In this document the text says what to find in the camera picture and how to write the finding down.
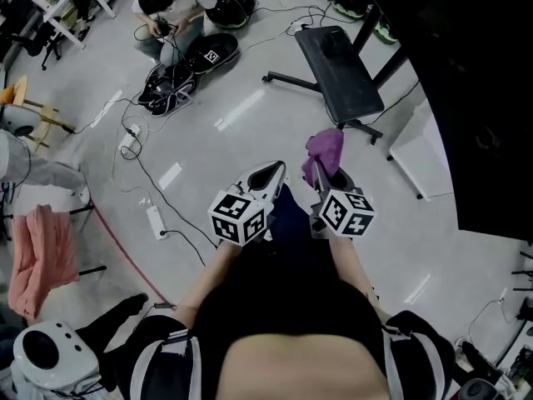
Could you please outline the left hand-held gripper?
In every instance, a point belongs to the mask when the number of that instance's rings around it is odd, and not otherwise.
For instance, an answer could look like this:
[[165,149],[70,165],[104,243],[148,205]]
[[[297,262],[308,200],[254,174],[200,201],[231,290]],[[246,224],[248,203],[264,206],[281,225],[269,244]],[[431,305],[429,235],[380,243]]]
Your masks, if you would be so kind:
[[244,172],[238,183],[221,190],[207,211],[215,236],[241,247],[259,242],[267,232],[268,217],[285,178],[283,161],[262,162]]

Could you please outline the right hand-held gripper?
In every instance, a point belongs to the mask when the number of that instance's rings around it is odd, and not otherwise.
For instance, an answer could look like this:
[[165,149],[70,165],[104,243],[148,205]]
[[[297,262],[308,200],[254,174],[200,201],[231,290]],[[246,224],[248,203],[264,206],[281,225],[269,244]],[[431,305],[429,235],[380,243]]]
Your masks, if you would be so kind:
[[375,217],[375,209],[342,168],[332,176],[335,189],[329,190],[327,172],[322,163],[315,160],[312,164],[312,186],[320,198],[311,206],[313,238],[326,238],[327,230],[345,238],[360,237],[366,232]]

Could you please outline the purple cloth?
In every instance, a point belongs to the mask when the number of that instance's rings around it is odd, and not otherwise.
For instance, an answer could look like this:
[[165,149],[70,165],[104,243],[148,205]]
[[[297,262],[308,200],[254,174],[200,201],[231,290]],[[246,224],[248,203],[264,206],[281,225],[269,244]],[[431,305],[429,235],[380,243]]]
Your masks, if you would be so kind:
[[320,131],[307,140],[307,160],[302,164],[301,170],[305,181],[316,191],[317,186],[313,178],[314,162],[320,162],[326,174],[332,177],[340,167],[343,144],[344,133],[336,127]]

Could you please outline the person's left forearm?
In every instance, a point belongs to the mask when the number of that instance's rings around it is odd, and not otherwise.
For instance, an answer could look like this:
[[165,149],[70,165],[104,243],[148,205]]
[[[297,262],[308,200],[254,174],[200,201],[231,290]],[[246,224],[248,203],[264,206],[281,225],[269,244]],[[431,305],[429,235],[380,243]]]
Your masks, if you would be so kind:
[[241,251],[241,246],[226,241],[218,246],[212,260],[202,269],[177,305],[173,317],[178,322],[188,329],[193,328],[202,303],[209,293],[223,282],[229,267]]

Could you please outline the person's right forearm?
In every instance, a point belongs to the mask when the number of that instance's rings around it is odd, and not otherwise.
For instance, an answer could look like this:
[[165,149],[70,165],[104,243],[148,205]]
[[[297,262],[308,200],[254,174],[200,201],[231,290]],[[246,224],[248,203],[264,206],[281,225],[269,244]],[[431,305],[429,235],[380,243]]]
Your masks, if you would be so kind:
[[340,279],[357,288],[374,307],[380,320],[386,323],[391,316],[381,308],[371,281],[357,255],[353,241],[348,237],[338,237],[331,230],[327,231],[327,236],[331,256]]

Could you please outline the pink cloth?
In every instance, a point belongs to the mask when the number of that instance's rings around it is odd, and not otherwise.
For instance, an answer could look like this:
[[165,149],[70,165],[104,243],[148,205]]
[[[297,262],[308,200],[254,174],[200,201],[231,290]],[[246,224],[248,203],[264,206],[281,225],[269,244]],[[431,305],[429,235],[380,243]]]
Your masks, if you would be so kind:
[[35,320],[53,289],[80,278],[71,216],[38,205],[12,220],[12,241],[8,306],[23,318]]

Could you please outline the person's legs in dark trousers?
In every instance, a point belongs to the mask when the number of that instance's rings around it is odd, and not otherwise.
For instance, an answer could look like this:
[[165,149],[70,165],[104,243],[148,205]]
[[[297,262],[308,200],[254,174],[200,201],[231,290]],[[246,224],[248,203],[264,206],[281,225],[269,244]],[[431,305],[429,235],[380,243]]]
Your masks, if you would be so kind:
[[312,237],[309,214],[297,204],[285,183],[274,201],[271,215],[274,218],[270,226],[271,242],[284,258],[299,265],[332,265],[328,241]]

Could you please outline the black dome backpack with screen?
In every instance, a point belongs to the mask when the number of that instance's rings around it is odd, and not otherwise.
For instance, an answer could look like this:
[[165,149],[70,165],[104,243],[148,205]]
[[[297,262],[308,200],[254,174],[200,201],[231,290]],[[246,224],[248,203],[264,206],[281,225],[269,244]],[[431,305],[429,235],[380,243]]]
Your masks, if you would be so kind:
[[219,28],[238,29],[248,23],[256,4],[257,0],[217,0],[206,15]]

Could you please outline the wooden stool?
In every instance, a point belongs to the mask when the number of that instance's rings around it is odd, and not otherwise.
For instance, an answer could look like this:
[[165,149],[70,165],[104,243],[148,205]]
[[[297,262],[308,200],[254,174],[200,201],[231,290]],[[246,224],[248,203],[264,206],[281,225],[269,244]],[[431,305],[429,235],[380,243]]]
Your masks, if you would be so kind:
[[51,126],[59,127],[69,134],[75,132],[76,128],[74,126],[57,119],[58,110],[56,108],[51,105],[28,100],[26,98],[27,87],[28,78],[24,75],[15,84],[5,87],[0,91],[0,107],[3,104],[17,105],[29,108],[40,115],[39,126],[30,135],[20,138],[32,142],[36,149],[39,147],[48,148],[48,145],[45,143],[45,138]]

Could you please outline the cluttered white shelf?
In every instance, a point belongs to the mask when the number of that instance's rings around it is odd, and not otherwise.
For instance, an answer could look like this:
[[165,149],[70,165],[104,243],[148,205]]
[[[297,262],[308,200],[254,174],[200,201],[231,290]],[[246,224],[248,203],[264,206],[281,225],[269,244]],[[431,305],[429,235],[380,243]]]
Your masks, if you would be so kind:
[[533,322],[521,324],[495,362],[467,351],[457,351],[449,400],[533,400]]

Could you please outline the white desk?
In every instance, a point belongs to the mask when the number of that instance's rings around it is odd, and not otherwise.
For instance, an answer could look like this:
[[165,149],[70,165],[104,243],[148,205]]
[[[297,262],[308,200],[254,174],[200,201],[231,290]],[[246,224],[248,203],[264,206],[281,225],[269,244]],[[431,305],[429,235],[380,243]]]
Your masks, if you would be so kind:
[[[57,0],[57,2],[49,2],[48,0],[32,0],[32,2],[43,10],[42,20],[45,23],[51,24],[59,33],[72,42],[80,49],[84,49],[86,45],[77,39],[61,22],[55,19],[61,15],[63,7],[72,0]],[[114,19],[116,13],[107,4],[105,0],[96,0],[100,7],[107,13],[107,15]]]

